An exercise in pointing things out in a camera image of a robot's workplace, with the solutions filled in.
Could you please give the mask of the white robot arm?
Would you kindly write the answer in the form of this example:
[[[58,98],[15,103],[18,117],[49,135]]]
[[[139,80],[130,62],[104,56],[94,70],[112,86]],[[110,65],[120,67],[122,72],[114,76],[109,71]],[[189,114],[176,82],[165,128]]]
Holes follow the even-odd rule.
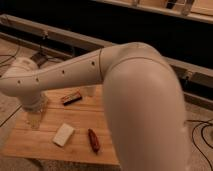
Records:
[[[0,77],[0,92],[37,112],[45,90],[95,84],[102,86],[122,171],[190,171],[183,92],[165,58],[148,44],[101,48],[44,69],[19,58]]]

